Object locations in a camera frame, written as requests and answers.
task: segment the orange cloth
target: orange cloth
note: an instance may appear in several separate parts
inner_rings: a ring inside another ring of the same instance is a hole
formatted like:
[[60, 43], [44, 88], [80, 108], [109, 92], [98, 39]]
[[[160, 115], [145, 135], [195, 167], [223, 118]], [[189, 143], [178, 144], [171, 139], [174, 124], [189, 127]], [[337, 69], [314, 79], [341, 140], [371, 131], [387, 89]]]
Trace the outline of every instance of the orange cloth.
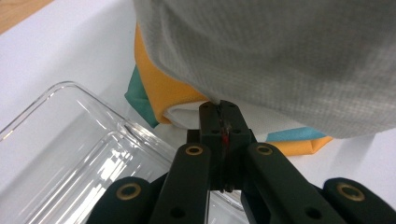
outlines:
[[332, 141], [332, 137], [326, 136], [312, 140], [268, 142], [268, 144], [279, 148], [285, 156], [297, 156], [314, 154], [330, 141]]
[[[134, 58], [155, 118], [160, 123], [170, 123], [163, 116], [163, 112], [173, 105], [207, 100], [191, 86], [164, 74], [151, 62], [137, 25], [134, 38]], [[269, 144], [279, 148], [286, 156], [295, 156], [314, 154], [331, 140], [331, 137], [326, 136], [313, 140], [270, 142]]]
[[167, 76], [151, 62], [137, 25], [134, 38], [134, 58], [158, 122], [170, 123], [169, 119], [163, 116], [163, 112], [173, 105], [207, 101], [206, 97], [191, 86]]

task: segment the white surface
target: white surface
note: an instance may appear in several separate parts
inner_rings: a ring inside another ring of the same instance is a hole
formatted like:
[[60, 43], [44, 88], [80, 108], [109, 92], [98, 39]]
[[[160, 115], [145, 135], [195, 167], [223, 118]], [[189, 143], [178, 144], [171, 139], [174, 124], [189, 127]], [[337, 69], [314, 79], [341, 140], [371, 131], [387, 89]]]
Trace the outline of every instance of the white surface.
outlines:
[[[0, 36], [0, 129], [51, 85], [72, 80], [127, 119], [147, 124], [123, 97], [134, 68], [132, 1], [55, 1]], [[313, 184], [361, 182], [396, 208], [396, 130], [334, 140], [290, 160]]]

